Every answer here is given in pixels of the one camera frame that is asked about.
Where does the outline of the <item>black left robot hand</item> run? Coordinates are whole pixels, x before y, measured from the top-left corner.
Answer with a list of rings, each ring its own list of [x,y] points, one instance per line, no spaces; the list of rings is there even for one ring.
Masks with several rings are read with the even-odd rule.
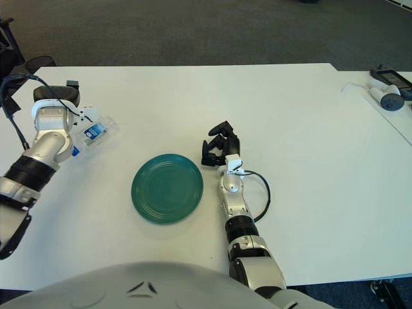
[[[71,102],[76,108],[80,103],[79,82],[67,80],[65,86],[39,86],[33,91],[35,102],[42,99],[58,98]]]

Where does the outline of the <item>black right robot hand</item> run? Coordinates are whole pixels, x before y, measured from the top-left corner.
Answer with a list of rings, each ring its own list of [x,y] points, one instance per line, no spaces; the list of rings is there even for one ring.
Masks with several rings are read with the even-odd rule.
[[[225,165],[225,159],[228,155],[240,155],[240,141],[234,133],[233,127],[224,121],[213,127],[209,136],[214,138],[202,144],[201,164],[211,167]]]

